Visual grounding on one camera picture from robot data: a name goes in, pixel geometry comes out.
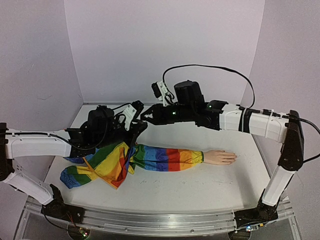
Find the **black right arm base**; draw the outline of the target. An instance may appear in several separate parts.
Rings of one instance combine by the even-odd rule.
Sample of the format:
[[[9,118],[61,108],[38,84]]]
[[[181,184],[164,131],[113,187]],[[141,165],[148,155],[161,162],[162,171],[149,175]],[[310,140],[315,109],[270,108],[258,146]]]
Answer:
[[[278,198],[274,205],[267,205],[263,203],[262,198],[263,194],[260,196],[256,207],[237,210],[234,212],[236,229],[239,230],[246,228],[247,226],[260,224],[265,225],[270,221],[278,219],[277,207],[279,205],[280,198]]]

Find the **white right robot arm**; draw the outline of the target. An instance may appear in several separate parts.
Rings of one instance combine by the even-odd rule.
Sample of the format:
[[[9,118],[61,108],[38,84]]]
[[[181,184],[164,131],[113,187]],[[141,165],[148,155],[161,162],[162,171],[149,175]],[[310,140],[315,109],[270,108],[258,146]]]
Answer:
[[[205,101],[200,85],[186,80],[174,86],[176,103],[162,81],[152,84],[154,95],[161,101],[144,111],[140,118],[153,125],[194,122],[198,127],[216,131],[238,131],[261,136],[282,144],[278,166],[261,196],[265,206],[275,206],[293,175],[303,166],[304,136],[299,114],[256,110],[226,101]]]

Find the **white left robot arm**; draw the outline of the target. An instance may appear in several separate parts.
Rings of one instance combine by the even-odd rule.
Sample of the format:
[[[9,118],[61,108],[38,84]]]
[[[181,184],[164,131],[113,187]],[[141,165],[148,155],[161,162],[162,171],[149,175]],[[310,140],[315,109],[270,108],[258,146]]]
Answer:
[[[119,113],[99,105],[88,113],[87,121],[79,128],[34,132],[8,129],[0,124],[0,180],[26,193],[56,218],[64,218],[67,206],[60,201],[60,191],[25,172],[13,160],[19,157],[60,156],[80,158],[95,154],[96,150],[124,142],[133,146],[148,124],[138,119],[144,109],[140,101],[124,104]]]

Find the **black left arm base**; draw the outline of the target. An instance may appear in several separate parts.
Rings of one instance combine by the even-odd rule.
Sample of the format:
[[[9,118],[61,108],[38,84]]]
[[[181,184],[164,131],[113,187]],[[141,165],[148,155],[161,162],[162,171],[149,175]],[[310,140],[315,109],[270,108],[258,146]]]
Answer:
[[[80,206],[66,204],[61,191],[53,184],[49,186],[53,193],[53,200],[48,204],[42,205],[41,213],[46,217],[81,224],[84,219],[85,209]]]

